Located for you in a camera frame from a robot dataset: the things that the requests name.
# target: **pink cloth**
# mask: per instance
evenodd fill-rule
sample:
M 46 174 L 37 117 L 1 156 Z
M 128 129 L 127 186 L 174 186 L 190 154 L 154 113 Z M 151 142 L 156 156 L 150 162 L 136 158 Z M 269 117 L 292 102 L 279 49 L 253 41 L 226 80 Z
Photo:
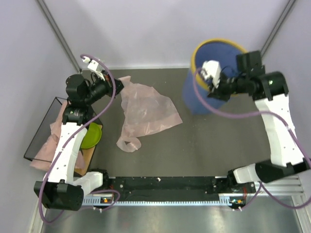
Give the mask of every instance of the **pink cloth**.
M 35 159 L 30 163 L 30 166 L 37 168 L 39 170 L 44 170 L 44 171 L 47 171 L 50 168 L 51 161 L 54 158 L 57 144 L 59 142 L 59 138 L 61 134 L 63 112 L 66 108 L 66 105 L 67 105 L 67 101 L 63 103 L 56 121 L 50 125 L 51 135 L 49 136 L 47 142 L 43 144 L 40 151 L 35 156 Z M 75 168 L 84 169 L 85 166 L 86 165 L 83 159 L 83 155 L 79 151 L 77 161 L 75 164 Z

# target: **plastic bag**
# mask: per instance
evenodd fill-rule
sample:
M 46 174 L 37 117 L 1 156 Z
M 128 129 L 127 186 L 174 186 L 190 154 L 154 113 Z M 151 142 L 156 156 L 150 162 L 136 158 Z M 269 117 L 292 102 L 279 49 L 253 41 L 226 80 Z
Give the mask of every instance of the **plastic bag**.
M 131 77 L 120 78 L 125 120 L 117 146 L 125 152 L 141 147 L 138 137 L 151 135 L 181 124 L 182 120 L 170 98 L 159 94 L 153 87 L 131 83 Z
M 54 158 L 57 144 L 59 142 L 59 138 L 61 134 L 63 112 L 66 108 L 66 105 L 67 105 L 67 101 L 63 103 L 56 121 L 50 125 L 51 135 L 49 136 L 46 143 L 43 144 L 38 154 L 35 156 L 35 159 L 32 160 L 32 162 L 30 163 L 30 166 L 37 168 L 39 170 L 43 170 L 43 171 L 49 170 L 51 166 L 50 161 L 52 161 Z M 83 155 L 81 151 L 79 151 L 77 161 L 75 164 L 75 168 L 84 169 L 85 166 L 86 165 L 83 159 Z

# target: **green bowl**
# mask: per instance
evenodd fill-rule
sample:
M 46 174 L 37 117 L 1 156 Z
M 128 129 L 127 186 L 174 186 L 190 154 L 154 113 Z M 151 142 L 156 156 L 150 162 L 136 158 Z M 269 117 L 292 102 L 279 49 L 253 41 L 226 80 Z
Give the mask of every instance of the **green bowl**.
M 90 123 L 88 131 L 81 143 L 81 148 L 86 150 L 96 146 L 97 143 L 100 141 L 101 137 L 102 129 L 99 127 L 99 125 L 93 122 Z

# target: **yellow bucket rim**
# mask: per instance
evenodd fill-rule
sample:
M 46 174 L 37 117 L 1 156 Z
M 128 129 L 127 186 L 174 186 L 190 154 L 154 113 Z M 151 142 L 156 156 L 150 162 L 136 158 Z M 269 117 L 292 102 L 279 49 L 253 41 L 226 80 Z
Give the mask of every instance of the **yellow bucket rim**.
M 203 41 L 201 44 L 198 45 L 198 47 L 196 47 L 196 49 L 194 50 L 192 56 L 191 56 L 191 62 L 190 62 L 190 69 L 192 74 L 195 73 L 196 71 L 196 65 L 195 65 L 195 55 L 197 53 L 197 51 L 199 50 L 199 48 L 201 48 L 203 45 L 208 44 L 208 43 L 212 43 L 212 42 L 222 42 L 222 43 L 226 43 L 229 45 L 232 45 L 233 47 L 237 48 L 238 50 L 240 50 L 242 53 L 246 53 L 247 50 L 244 49 L 242 46 L 240 46 L 239 44 L 231 41 L 231 40 L 227 40 L 227 39 L 222 39 L 222 38 L 214 38 L 214 39 L 210 39 L 210 40 L 206 40 Z M 202 80 L 202 78 L 200 77 L 199 74 L 196 75 L 195 77 L 197 83 L 206 91 L 209 91 L 209 87 L 208 85 Z

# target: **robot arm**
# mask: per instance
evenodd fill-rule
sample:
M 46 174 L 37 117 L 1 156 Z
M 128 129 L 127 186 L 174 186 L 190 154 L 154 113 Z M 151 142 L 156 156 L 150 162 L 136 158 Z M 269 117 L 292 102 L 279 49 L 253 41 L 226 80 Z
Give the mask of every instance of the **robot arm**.
M 232 94 L 248 93 L 259 111 L 271 111 L 283 117 L 294 132 L 288 88 L 280 72 L 265 73 L 259 51 L 237 56 L 239 75 L 228 79 L 217 61 L 203 64 L 202 77 L 212 80 L 209 97 L 228 101 Z M 309 169 L 288 129 L 273 115 L 261 115 L 268 135 L 271 159 L 229 171 L 230 183 L 272 182 Z
M 61 135 L 54 159 L 62 152 L 56 161 L 44 187 L 42 204 L 46 208 L 62 210 L 79 210 L 84 196 L 103 185 L 104 174 L 101 172 L 88 172 L 85 176 L 74 180 L 74 166 L 78 152 L 87 128 L 84 124 L 93 118 L 94 111 L 91 104 L 105 95 L 111 96 L 113 87 L 109 75 L 101 66 L 89 58 L 83 61 L 88 63 L 88 68 L 95 74 L 93 83 L 86 80 L 81 74 L 75 74 L 66 80 L 68 105 L 63 113 Z M 123 89 L 123 84 L 115 80 L 116 94 Z M 63 149 L 65 142 L 81 129 Z M 36 182 L 34 191 L 39 197 L 42 182 Z

